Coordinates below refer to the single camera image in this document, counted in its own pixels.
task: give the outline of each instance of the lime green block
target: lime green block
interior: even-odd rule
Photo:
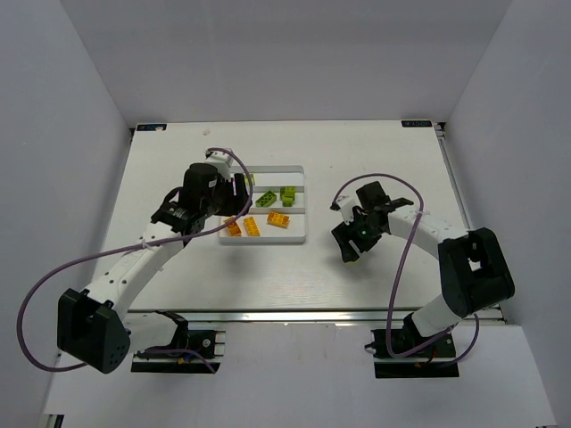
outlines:
[[[286,187],[280,187],[279,189],[279,199],[284,200],[284,196],[292,198],[295,201],[295,186],[288,185]]]
[[[282,199],[282,205],[284,207],[293,207],[294,206],[294,198],[290,198],[288,196],[284,196],[284,198]]]
[[[277,201],[276,194],[271,190],[268,190],[258,199],[258,201],[256,201],[256,207],[267,208],[275,201]]]
[[[256,185],[256,177],[254,177],[252,173],[250,173],[250,177],[252,178],[252,185]],[[246,185],[250,184],[250,182],[248,181],[248,176],[246,174],[244,174],[244,181]]]

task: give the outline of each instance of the yellow lego brick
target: yellow lego brick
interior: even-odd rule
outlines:
[[[268,214],[268,224],[286,228],[287,225],[289,225],[289,216],[285,216],[279,212],[270,211]]]
[[[244,226],[246,226],[246,233],[248,236],[260,236],[260,230],[253,217],[244,219]]]
[[[231,219],[232,218],[227,218],[226,220],[224,220],[224,223],[228,223]],[[228,225],[228,233],[230,234],[230,236],[242,236],[242,230],[235,221],[233,221]]]

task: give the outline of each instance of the purple cable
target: purple cable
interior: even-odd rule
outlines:
[[[337,198],[339,197],[341,192],[348,185],[350,185],[351,183],[353,183],[357,180],[361,180],[362,178],[369,178],[369,177],[385,177],[385,178],[391,178],[393,180],[396,180],[399,183],[406,185],[418,198],[418,214],[414,220],[414,223],[412,224],[412,228],[410,230],[409,237],[407,238],[407,242],[404,244],[404,249],[402,250],[401,260],[399,261],[399,266],[397,268],[396,275],[394,276],[393,289],[391,290],[391,297],[389,299],[389,306],[386,310],[386,335],[385,335],[386,350],[388,351],[389,355],[393,358],[406,358],[406,357],[411,356],[412,354],[419,352],[420,350],[423,350],[427,346],[432,345],[434,342],[438,341],[439,339],[444,337],[444,335],[449,333],[451,331],[451,328],[449,327],[446,330],[444,330],[438,334],[435,334],[433,337],[428,339],[426,342],[423,342],[423,343],[419,344],[418,346],[415,346],[414,348],[412,348],[410,350],[401,352],[400,354],[394,353],[392,336],[391,336],[391,328],[393,326],[394,301],[396,300],[396,292],[399,289],[399,283],[401,282],[402,271],[404,269],[404,264],[407,260],[408,255],[409,255],[410,246],[412,245],[412,242],[414,241],[414,235],[417,232],[418,224],[420,223],[420,219],[422,218],[422,214],[423,214],[423,211],[425,208],[425,201],[424,201],[422,195],[420,194],[420,192],[412,184],[403,180],[402,178],[399,178],[397,176],[393,176],[391,174],[372,173],[372,174],[364,174],[362,176],[352,178],[347,183],[342,185],[341,188],[337,191],[335,198],[333,199],[333,202],[335,203],[337,201]],[[474,314],[474,316],[476,318],[476,334],[475,334],[474,340],[472,341],[472,343],[468,347],[467,351],[465,351],[462,355],[460,355],[458,358],[456,358],[454,360],[454,363],[463,359],[468,354],[468,352],[470,352],[472,350],[472,348],[474,347],[474,344],[476,343],[476,339],[477,339],[477,336],[479,333],[479,322],[478,322],[477,315]]]
[[[216,370],[214,370],[214,367],[212,367],[211,363],[209,363],[206,360],[206,358],[204,358],[202,355],[200,355],[195,350],[183,350],[182,348],[175,348],[173,350],[161,350],[161,349],[157,349],[157,348],[149,348],[148,350],[144,350],[144,352],[148,353],[148,354],[175,354],[175,353],[191,354],[194,357],[200,359],[211,372],[216,374]]]
[[[477,315],[477,313],[475,312],[474,314],[474,319],[476,321],[476,329],[474,331],[474,337],[472,338],[472,341],[470,342],[470,344],[468,345],[468,347],[466,348],[466,350],[464,352],[462,352],[458,357],[456,357],[455,359],[453,359],[452,361],[446,361],[445,363],[442,363],[440,365],[438,365],[437,367],[439,368],[443,368],[443,367],[447,367],[447,366],[451,366],[453,364],[458,363],[459,361],[461,361],[462,359],[464,359],[464,357],[470,353],[470,351],[472,350],[472,348],[474,348],[474,345],[476,345],[476,341],[478,340],[478,335],[480,334],[480,317]]]
[[[232,218],[231,221],[228,221],[228,222],[226,222],[220,226],[216,226],[211,230],[206,230],[203,232],[199,232],[197,234],[176,236],[174,238],[157,239],[155,241],[150,241],[148,243],[136,243],[133,245],[128,245],[126,247],[116,248],[115,250],[98,252],[97,254],[91,254],[89,256],[80,257],[79,259],[68,261],[67,263],[64,263],[63,265],[56,267],[54,270],[52,270],[52,271],[48,272],[47,274],[45,274],[44,276],[42,276],[39,279],[39,281],[37,281],[34,284],[34,286],[29,290],[29,292],[26,294],[26,297],[24,297],[24,300],[20,305],[20,309],[18,310],[18,316],[16,318],[16,335],[18,336],[18,343],[20,344],[20,348],[21,348],[22,353],[24,354],[24,357],[26,357],[28,359],[28,361],[33,366],[39,368],[40,370],[44,370],[46,372],[61,373],[61,372],[69,372],[71,370],[75,370],[76,368],[81,368],[81,367],[84,367],[87,365],[85,363],[81,363],[81,364],[76,364],[75,366],[67,366],[67,367],[46,366],[45,364],[39,362],[31,354],[31,352],[28,348],[28,345],[26,344],[26,340],[24,339],[24,331],[23,331],[24,330],[23,329],[24,314],[26,313],[26,308],[29,305],[29,301],[32,299],[32,297],[36,293],[37,289],[39,287],[41,287],[52,276],[57,275],[60,272],[62,272],[63,270],[65,270],[67,268],[71,268],[72,266],[78,265],[80,263],[85,263],[86,261],[100,259],[102,257],[112,256],[114,254],[121,254],[122,252],[127,252],[127,251],[143,250],[146,247],[156,247],[157,245],[163,245],[165,243],[175,243],[177,241],[186,241],[186,240],[190,240],[190,239],[194,239],[194,238],[199,238],[201,236],[212,235],[212,234],[215,234],[218,231],[224,229],[225,227],[228,227],[228,225],[230,225],[232,222],[238,220],[239,218],[241,218],[244,214],[246,214],[248,212],[248,210],[252,206],[252,195],[253,195],[253,184],[252,184],[252,180],[251,180],[251,176],[250,176],[250,172],[248,171],[248,168],[244,165],[244,163],[232,151],[230,151],[228,149],[222,149],[219,147],[211,147],[210,149],[207,149],[207,151],[208,152],[223,152],[223,153],[229,155],[232,159],[234,159],[238,163],[238,165],[240,165],[240,167],[244,171],[245,175],[248,177],[248,185],[249,185],[250,192],[248,194],[248,200],[246,201],[246,204],[244,205],[242,210],[240,212],[238,212],[238,214],[234,218]]]

